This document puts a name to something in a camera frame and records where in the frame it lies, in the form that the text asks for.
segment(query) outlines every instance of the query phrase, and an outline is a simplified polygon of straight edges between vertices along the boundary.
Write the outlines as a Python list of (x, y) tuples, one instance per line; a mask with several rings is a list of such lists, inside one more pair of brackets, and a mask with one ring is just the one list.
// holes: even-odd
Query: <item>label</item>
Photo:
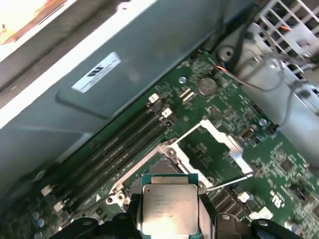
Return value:
[(91, 69), (85, 76), (83, 76), (77, 83), (75, 83), (71, 88), (85, 93), (92, 86), (98, 83), (104, 76), (106, 76), (110, 71), (113, 70), (121, 60), (116, 52), (112, 52), (107, 57), (105, 57), (99, 64), (97, 64), (93, 69)]
[(315, 47), (319, 43), (317, 37), (302, 23), (287, 31), (284, 39), (299, 55), (308, 53), (312, 47)]

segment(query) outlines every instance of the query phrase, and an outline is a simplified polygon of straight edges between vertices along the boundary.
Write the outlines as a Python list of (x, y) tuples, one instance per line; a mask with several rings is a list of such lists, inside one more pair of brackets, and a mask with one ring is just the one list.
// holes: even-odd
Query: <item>black memory slot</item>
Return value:
[(69, 186), (77, 177), (83, 176), (83, 172), (88, 172), (91, 168), (96, 165), (99, 160), (104, 156), (103, 154), (117, 147), (121, 142), (123, 142), (129, 134), (134, 132), (137, 127), (144, 125), (147, 121), (150, 120), (154, 114), (147, 114), (149, 108), (143, 108), (139, 111), (133, 118), (131, 118), (126, 124), (125, 127), (122, 127), (116, 131), (110, 138), (105, 140), (102, 144), (96, 147), (90, 156), (82, 162), (75, 171), (73, 171), (68, 178), (66, 178), (61, 184), (57, 185), (54, 188), (54, 195), (56, 197), (61, 197), (65, 188)]
[(63, 198), (66, 199), (69, 197), (75, 197), (75, 195), (79, 193), (78, 189), (86, 187), (86, 185), (94, 180), (94, 178), (102, 174), (108, 167), (113, 165), (114, 161), (123, 155), (123, 153), (128, 150), (134, 150), (137, 140), (139, 140), (141, 136), (147, 134), (150, 129), (156, 127), (156, 125), (159, 123), (159, 119), (154, 117), (152, 121), (148, 122), (146, 127), (140, 130), (139, 133), (132, 134), (123, 144), (110, 151), (106, 156), (103, 157), (102, 160), (99, 161), (99, 163), (94, 167), (93, 170), (91, 170), (91, 172), (84, 174), (82, 178), (76, 181), (75, 185), (70, 188), (70, 191), (63, 195)]
[(125, 160), (119, 158), (116, 163), (116, 166), (112, 167), (109, 171), (104, 172), (99, 176), (92, 184), (87, 185), (87, 188), (90, 189), (88, 192), (84, 191), (79, 195), (77, 199), (72, 199), (74, 203), (70, 203), (68, 206), (68, 212), (75, 211), (82, 203), (84, 203), (90, 196), (92, 196), (99, 188), (101, 188), (107, 180), (113, 178), (120, 170), (126, 167), (131, 160), (133, 160), (139, 153), (145, 150), (152, 142), (154, 142), (158, 137), (160, 137), (166, 131), (166, 127), (164, 125), (160, 125), (159, 127), (154, 128), (149, 131), (148, 135), (152, 135), (145, 143), (140, 145), (131, 153), (127, 153), (125, 156)]

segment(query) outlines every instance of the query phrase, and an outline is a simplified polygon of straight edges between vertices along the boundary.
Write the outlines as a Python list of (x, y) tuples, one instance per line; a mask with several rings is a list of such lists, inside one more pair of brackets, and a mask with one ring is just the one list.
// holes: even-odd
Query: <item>white label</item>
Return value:
[(308, 53), (312, 46), (317, 45), (317, 37), (302, 23), (294, 26), (284, 35), (286, 42), (299, 55)]
[(87, 92), (114, 67), (120, 64), (120, 62), (121, 60), (116, 52), (112, 52), (99, 64), (97, 64), (92, 70), (90, 70), (85, 76), (83, 76), (77, 83), (75, 83), (71, 88), (81, 93)]
[(96, 202), (98, 202), (101, 199), (100, 195), (97, 193), (96, 194)]
[(260, 216), (260, 218), (264, 218), (264, 219), (268, 219), (270, 220), (271, 218), (273, 218), (273, 214), (269, 211), (269, 209), (267, 207), (263, 207), (258, 215)]

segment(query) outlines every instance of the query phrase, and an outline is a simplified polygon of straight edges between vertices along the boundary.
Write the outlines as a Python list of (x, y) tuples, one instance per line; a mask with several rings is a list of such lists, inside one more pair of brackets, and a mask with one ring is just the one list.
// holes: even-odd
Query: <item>green circuit board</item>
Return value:
[[(65, 164), (64, 173), (67, 173), (75, 162), (88, 157), (101, 142), (140, 110), (152, 94), (157, 93), (169, 104), (178, 121), (147, 149), (141, 151), (126, 170), (160, 142), (180, 137), (202, 119), (209, 119), (219, 131), (231, 135), (238, 141), (244, 149), (243, 158), (256, 168), (255, 177), (238, 185), (242, 191), (254, 196), (252, 210), (260, 212), (266, 207), (266, 216), (271, 214), (271, 219), (275, 222), (282, 226), (287, 221), (294, 222), (304, 238), (319, 239), (319, 183), (307, 171), (305, 159), (280, 132), (271, 131), (274, 124), (237, 82), (216, 69), (215, 65), (215, 60), (208, 53), (201, 51), (197, 52), (195, 59), (182, 62), (78, 150)], [(180, 77), (185, 77), (186, 82), (182, 84)], [(203, 96), (198, 89), (199, 81), (207, 77), (217, 83), (216, 92), (211, 96)], [(243, 138), (243, 132), (252, 125), (253, 134)], [(205, 176), (213, 177), (215, 183), (241, 175), (239, 166), (228, 154), (229, 149), (224, 144), (216, 142), (201, 128), (186, 137), (180, 146), (191, 159), (191, 164), (200, 169)], [(138, 174), (144, 173), (158, 159), (158, 156), (154, 157), (140, 168), (127, 184), (129, 185)], [(97, 194), (92, 195), (91, 199), (82, 205), (82, 208), (106, 197), (119, 177), (120, 174), (106, 182)], [(209, 192), (208, 196), (213, 199), (216, 193)], [(117, 205), (108, 206), (103, 203), (100, 207), (103, 210), (100, 218), (111, 217), (112, 214), (121, 211)]]

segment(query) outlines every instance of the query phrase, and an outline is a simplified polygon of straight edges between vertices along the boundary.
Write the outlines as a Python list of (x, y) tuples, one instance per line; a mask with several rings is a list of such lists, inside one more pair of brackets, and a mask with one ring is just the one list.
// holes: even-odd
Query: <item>capacitor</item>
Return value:
[(32, 218), (35, 220), (38, 220), (40, 218), (39, 212), (33, 212), (31, 215), (32, 215)]
[(299, 229), (298, 225), (292, 220), (285, 221), (285, 228), (290, 230), (291, 232), (293, 232), (295, 234), (300, 233), (300, 229)]
[(42, 239), (42, 233), (41, 232), (35, 233), (33, 237), (34, 239)]
[(43, 218), (39, 218), (39, 219), (36, 221), (36, 223), (38, 224), (38, 226), (39, 226), (40, 228), (42, 228), (42, 227), (44, 226), (44, 224), (45, 224), (45, 221), (44, 221)]

